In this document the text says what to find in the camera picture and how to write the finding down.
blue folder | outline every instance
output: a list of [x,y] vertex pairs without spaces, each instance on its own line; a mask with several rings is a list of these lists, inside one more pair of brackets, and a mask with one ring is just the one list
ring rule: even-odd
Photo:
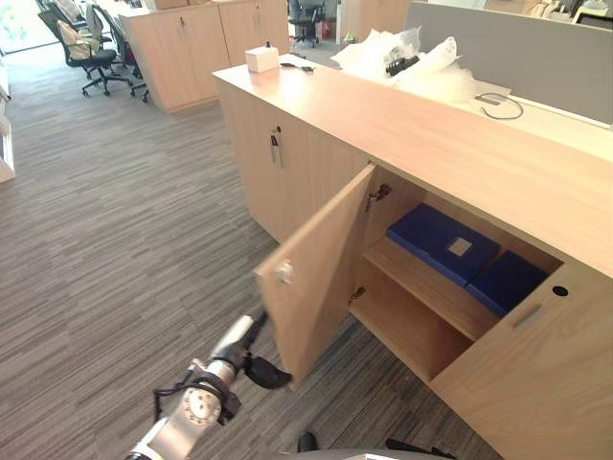
[[497,242],[423,203],[388,228],[387,236],[463,287],[500,249]]
[[547,278],[547,273],[510,251],[466,287],[498,316],[505,316]]

gray carpet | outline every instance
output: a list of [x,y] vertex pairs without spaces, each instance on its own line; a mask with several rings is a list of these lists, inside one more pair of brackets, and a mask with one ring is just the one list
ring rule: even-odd
[[[117,459],[152,420],[151,389],[260,307],[275,243],[250,218],[217,103],[178,115],[111,96],[46,47],[7,58],[16,180],[0,184],[0,458]],[[266,328],[256,351],[278,362]],[[500,458],[348,319],[298,388],[241,379],[243,408],[193,459],[387,437]]]

small white box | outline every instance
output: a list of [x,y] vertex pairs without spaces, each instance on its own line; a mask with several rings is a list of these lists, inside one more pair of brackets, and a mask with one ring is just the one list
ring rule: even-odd
[[261,46],[245,51],[247,68],[251,72],[265,72],[279,67],[279,50],[274,46]]

door hinge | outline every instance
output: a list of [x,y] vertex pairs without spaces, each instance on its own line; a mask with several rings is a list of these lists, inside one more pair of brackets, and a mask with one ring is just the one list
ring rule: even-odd
[[351,304],[352,304],[352,302],[353,302],[355,299],[359,299],[359,298],[362,296],[362,294],[363,294],[364,292],[366,292],[366,288],[365,288],[365,287],[363,287],[363,286],[360,286],[360,287],[359,287],[359,288],[358,288],[358,289],[357,289],[357,290],[356,290],[356,291],[355,291],[355,292],[352,294],[352,297],[349,299],[349,302],[347,303],[347,305],[351,305]]
[[392,191],[392,187],[390,187],[387,184],[381,184],[381,186],[379,187],[379,190],[371,194],[368,194],[368,200],[366,201],[365,212],[368,213],[368,210],[371,209],[371,204],[382,200],[385,196],[389,195],[391,191]]

black office chair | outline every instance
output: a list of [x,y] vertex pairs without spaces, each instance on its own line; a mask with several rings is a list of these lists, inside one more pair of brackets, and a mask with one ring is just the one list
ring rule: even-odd
[[[111,30],[111,35],[113,36],[113,39],[115,40],[115,43],[117,44],[117,51],[122,59],[122,63],[124,64],[124,66],[127,66],[127,65],[133,66],[132,75],[134,76],[134,78],[142,80],[143,75],[141,74],[141,69],[138,66],[138,62],[136,61],[136,57],[134,56],[134,53],[132,52],[132,48],[130,47],[129,42],[127,41],[127,37],[125,36],[124,31],[122,31],[119,27],[117,27],[117,24],[115,23],[115,21],[113,20],[113,18],[111,17],[111,15],[108,13],[107,10],[101,8],[99,5],[93,5],[92,8],[94,9],[95,12],[98,12],[104,18],[104,20],[108,23],[108,26]],[[148,101],[149,90],[147,89],[147,84],[145,82],[132,86],[130,95],[132,97],[136,97],[136,90],[143,89],[143,88],[145,88],[146,91],[142,97],[142,100],[144,103],[146,103]]]
[[[66,65],[68,65],[69,67],[81,67],[86,71],[89,68],[90,72],[94,70],[98,71],[100,76],[97,79],[90,81],[89,83],[84,85],[81,89],[83,96],[89,96],[87,88],[89,88],[90,86],[98,86],[100,83],[102,83],[102,86],[104,87],[104,95],[110,96],[111,93],[108,91],[107,88],[107,84],[109,81],[125,81],[130,87],[132,86],[132,82],[130,81],[130,79],[126,79],[124,77],[116,77],[112,75],[105,75],[102,71],[102,69],[110,69],[111,64],[117,57],[117,53],[114,50],[92,50],[92,47],[89,44],[67,44],[59,31],[59,26],[57,24],[57,16],[51,10],[46,12],[41,11],[38,14],[38,17],[40,17],[40,19],[45,23],[45,25],[49,28],[49,30],[51,30],[51,32],[56,36],[57,40],[59,40],[59,42],[61,43],[61,46],[64,49]],[[89,49],[89,57],[85,59],[72,58],[70,56],[70,48],[72,46],[87,46],[87,48]]]
[[296,43],[310,41],[311,46],[319,43],[316,25],[324,20],[325,0],[289,0],[289,16],[287,21],[301,28],[301,34],[296,37]]

